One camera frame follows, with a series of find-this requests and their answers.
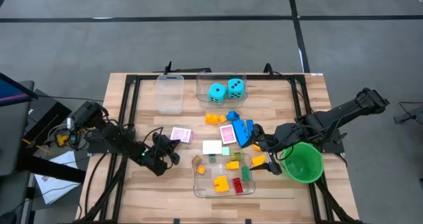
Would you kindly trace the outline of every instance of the die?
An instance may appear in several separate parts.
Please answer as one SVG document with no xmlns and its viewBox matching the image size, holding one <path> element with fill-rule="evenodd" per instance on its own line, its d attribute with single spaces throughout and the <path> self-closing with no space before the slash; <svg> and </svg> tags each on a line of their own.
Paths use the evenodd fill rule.
<svg viewBox="0 0 423 224">
<path fill-rule="evenodd" d="M 243 98 L 244 81 L 242 79 L 230 79 L 227 82 L 227 96 L 229 98 Z"/>
<path fill-rule="evenodd" d="M 226 87 L 219 83 L 214 83 L 211 85 L 209 89 L 209 93 L 207 95 L 207 100 L 209 102 L 223 102 L 226 96 Z"/>
</svg>

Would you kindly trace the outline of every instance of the computer monitor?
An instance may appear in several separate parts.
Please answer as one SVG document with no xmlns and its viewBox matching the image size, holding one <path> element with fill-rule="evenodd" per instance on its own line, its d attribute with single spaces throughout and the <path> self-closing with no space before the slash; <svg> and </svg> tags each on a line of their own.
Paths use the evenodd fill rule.
<svg viewBox="0 0 423 224">
<path fill-rule="evenodd" d="M 28 102 L 37 98 L 36 93 L 0 73 L 0 106 Z"/>
</svg>

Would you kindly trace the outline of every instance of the wooden tabletop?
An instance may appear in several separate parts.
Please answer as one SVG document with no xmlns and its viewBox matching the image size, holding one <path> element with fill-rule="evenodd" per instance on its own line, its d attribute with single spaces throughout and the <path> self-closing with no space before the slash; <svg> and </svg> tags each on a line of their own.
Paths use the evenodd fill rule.
<svg viewBox="0 0 423 224">
<path fill-rule="evenodd" d="M 110 118 L 118 118 L 126 75 L 126 73 L 110 75 L 104 98 L 104 107 L 109 111 Z M 324 77 L 305 74 L 305 78 L 313 110 L 329 110 L 331 106 Z M 200 108 L 195 93 L 195 80 L 185 80 L 182 113 L 159 114 L 155 110 L 155 83 L 155 80 L 141 82 L 134 122 L 137 140 L 142 140 L 149 131 L 160 126 L 164 126 L 163 133 L 170 137 L 172 127 L 177 126 L 192 129 L 193 142 L 190 145 L 181 143 L 176 148 L 176 152 L 180 155 L 179 165 L 160 177 L 129 160 L 119 223 L 171 223 L 174 218 L 179 218 L 181 223 L 243 223 L 245 219 L 252 219 L 253 223 L 314 223 L 308 185 L 292 181 L 283 174 L 275 176 L 265 170 L 252 172 L 256 190 L 251 195 L 197 198 L 193 193 L 194 173 L 191 161 L 196 155 L 202 154 L 203 140 L 221 139 L 219 126 L 205 124 L 204 116 L 206 112 L 227 114 L 229 109 Z M 249 80 L 248 85 L 249 97 L 242 108 L 236 109 L 242 119 L 254 120 L 255 123 L 262 125 L 266 133 L 274 133 L 275 127 L 280 124 L 293 122 L 295 108 L 291 87 L 287 81 Z M 132 91 L 124 123 L 128 121 L 131 97 Z M 147 139 L 147 142 L 151 144 L 151 138 Z M 252 150 L 252 147 L 243 151 L 251 157 L 262 154 Z M 100 156 L 91 157 L 86 181 Z M 109 160 L 110 155 L 107 155 L 95 172 L 89 193 L 89 208 L 95 204 L 104 190 Z M 330 154 L 325 154 L 324 160 L 329 190 L 351 217 L 358 218 L 345 164 Z M 82 206 L 85 205 L 86 190 L 87 182 L 84 183 L 81 194 Z M 323 199 L 318 189 L 317 192 L 324 219 L 326 215 Z M 109 201 L 107 218 L 111 218 L 113 204 L 114 193 Z"/>
</svg>

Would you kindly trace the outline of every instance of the clear plastic container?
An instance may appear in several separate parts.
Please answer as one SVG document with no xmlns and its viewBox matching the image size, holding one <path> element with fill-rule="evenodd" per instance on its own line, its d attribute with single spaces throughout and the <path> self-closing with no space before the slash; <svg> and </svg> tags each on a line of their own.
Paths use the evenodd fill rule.
<svg viewBox="0 0 423 224">
<path fill-rule="evenodd" d="M 228 80 L 242 79 L 244 81 L 244 97 L 229 98 L 227 93 L 223 102 L 211 102 L 208 100 L 208 92 L 212 84 L 220 83 L 228 88 Z M 239 108 L 248 98 L 247 75 L 245 73 L 206 73 L 199 72 L 196 78 L 196 96 L 202 108 Z"/>
<path fill-rule="evenodd" d="M 216 155 L 215 163 L 210 163 L 208 156 L 195 156 L 192 160 L 192 168 L 194 169 L 194 194 L 199 198 L 211 198 L 222 196 L 235 196 L 252 194 L 256 190 L 256 183 L 251 176 L 251 157 L 247 154 L 243 155 L 243 159 L 239 161 L 239 168 L 237 170 L 227 170 L 226 163 L 231 162 L 230 156 Z M 196 172 L 198 165 L 206 168 L 204 174 Z M 249 181 L 243 181 L 242 167 L 247 166 L 249 172 Z M 229 185 L 229 190 L 226 192 L 216 192 L 213 180 L 218 176 L 226 175 Z M 235 193 L 232 179 L 239 178 L 243 187 L 242 193 Z"/>
<path fill-rule="evenodd" d="M 161 114 L 180 114 L 184 100 L 182 75 L 159 75 L 156 81 L 156 108 Z"/>
</svg>

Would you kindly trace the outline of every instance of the gray floor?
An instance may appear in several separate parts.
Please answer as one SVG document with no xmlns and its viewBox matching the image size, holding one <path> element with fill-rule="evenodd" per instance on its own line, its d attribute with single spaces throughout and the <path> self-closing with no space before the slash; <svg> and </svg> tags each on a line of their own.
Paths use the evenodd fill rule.
<svg viewBox="0 0 423 224">
<path fill-rule="evenodd" d="M 300 15 L 423 15 L 423 0 L 296 0 Z M 257 15 L 291 13 L 288 0 L 6 0 L 0 18 Z M 362 220 L 421 223 L 423 133 L 393 123 L 398 102 L 423 101 L 423 20 L 301 22 L 311 72 L 324 73 L 333 105 L 363 87 L 391 105 L 343 128 L 351 183 Z M 0 70 L 32 79 L 50 95 L 101 99 L 111 72 L 211 67 L 213 71 L 301 72 L 295 31 L 279 22 L 0 23 Z M 63 100 L 72 109 L 83 101 Z M 81 189 L 36 223 L 71 221 Z"/>
</svg>

